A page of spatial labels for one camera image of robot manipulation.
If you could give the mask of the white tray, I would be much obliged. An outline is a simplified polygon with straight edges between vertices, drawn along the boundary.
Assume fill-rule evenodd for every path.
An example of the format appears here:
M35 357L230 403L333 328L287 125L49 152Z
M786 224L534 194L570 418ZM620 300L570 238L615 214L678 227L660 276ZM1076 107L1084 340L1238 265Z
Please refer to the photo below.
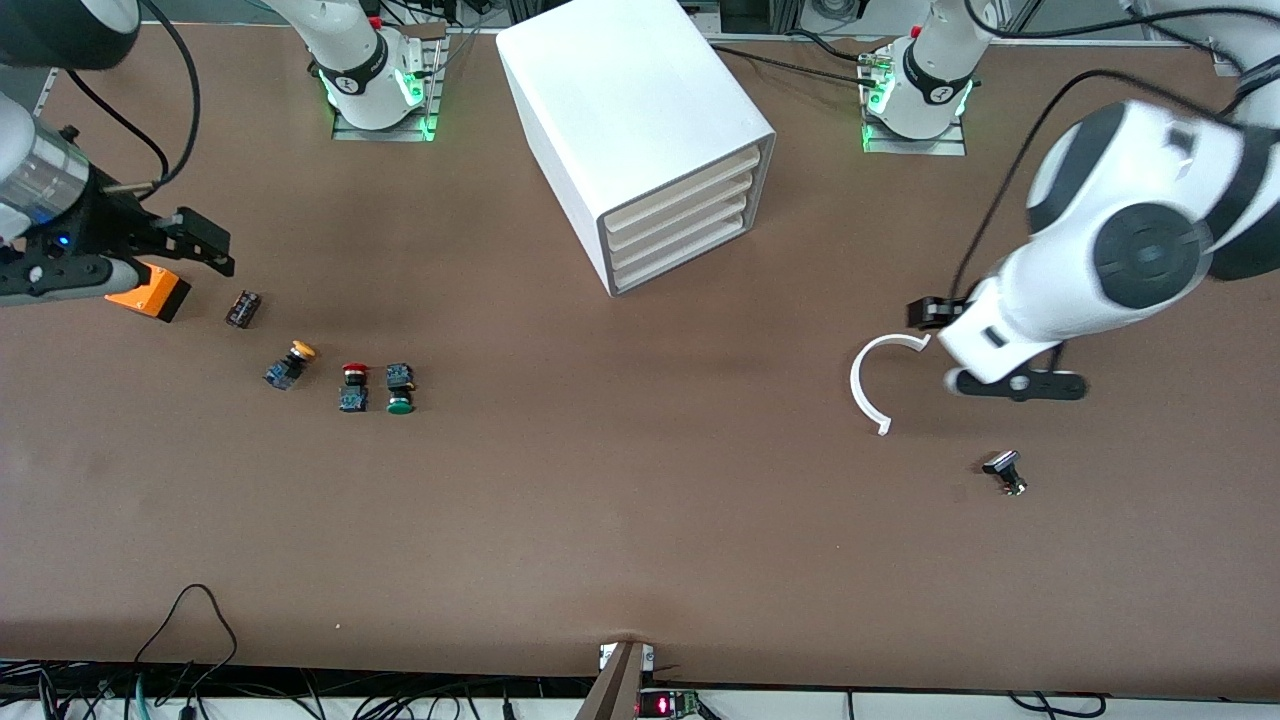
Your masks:
M744 225L742 211L721 211L687 227L659 231L613 251L614 292L627 293L718 247L744 232Z

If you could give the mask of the orange button box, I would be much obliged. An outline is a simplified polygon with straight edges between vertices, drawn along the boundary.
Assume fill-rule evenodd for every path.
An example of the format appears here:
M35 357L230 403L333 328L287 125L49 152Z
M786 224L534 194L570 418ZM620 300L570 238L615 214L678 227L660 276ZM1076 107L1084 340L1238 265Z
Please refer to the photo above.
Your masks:
M174 320L187 300L192 286L170 269L145 263L150 278L141 286L104 299L131 313L164 323Z

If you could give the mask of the yellow push button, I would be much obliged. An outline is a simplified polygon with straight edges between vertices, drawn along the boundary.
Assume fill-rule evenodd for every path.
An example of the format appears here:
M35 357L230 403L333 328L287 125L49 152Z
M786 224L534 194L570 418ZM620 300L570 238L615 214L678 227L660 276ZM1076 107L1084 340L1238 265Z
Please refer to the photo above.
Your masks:
M288 391L305 374L317 352L303 341L294 340L285 354L264 373L264 380L274 389Z

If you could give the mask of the black square push button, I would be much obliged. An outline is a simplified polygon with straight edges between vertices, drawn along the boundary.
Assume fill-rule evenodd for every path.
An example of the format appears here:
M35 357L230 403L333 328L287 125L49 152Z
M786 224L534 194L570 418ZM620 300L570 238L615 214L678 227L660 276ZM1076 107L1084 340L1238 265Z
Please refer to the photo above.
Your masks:
M996 454L980 465L980 470L1000 480L1004 493L1007 496L1023 495L1027 489L1027 480L1018 470L1021 454L1016 450Z

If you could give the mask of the small red LED board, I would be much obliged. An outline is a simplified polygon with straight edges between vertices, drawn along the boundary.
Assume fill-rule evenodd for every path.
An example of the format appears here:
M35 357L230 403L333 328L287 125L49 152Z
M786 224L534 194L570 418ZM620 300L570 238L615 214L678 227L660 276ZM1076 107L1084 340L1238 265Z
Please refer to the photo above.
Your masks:
M636 720L685 720L699 717L701 701L694 691L645 689L637 693Z

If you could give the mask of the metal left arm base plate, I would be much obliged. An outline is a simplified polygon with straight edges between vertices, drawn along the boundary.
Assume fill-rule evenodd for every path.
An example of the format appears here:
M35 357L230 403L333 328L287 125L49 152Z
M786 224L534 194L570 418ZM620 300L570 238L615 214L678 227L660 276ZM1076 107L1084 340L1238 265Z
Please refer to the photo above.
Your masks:
M876 50L873 61L858 70L870 86L860 90L861 149L865 152L963 156L966 154L963 113L974 83L938 83L925 79L920 88L908 70L902 36Z

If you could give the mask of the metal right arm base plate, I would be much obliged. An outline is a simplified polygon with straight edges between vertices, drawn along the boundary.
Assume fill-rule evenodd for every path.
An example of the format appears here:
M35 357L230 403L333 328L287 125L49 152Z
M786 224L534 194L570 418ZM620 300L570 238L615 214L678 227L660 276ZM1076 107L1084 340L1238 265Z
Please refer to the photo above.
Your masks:
M332 105L330 137L381 143L431 142L442 110L451 38L420 38L390 27L379 29L379 35L389 41L390 49L389 69L384 76L396 86L396 96L387 100L392 106L403 105L404 114L393 124L366 129L352 124L337 105Z

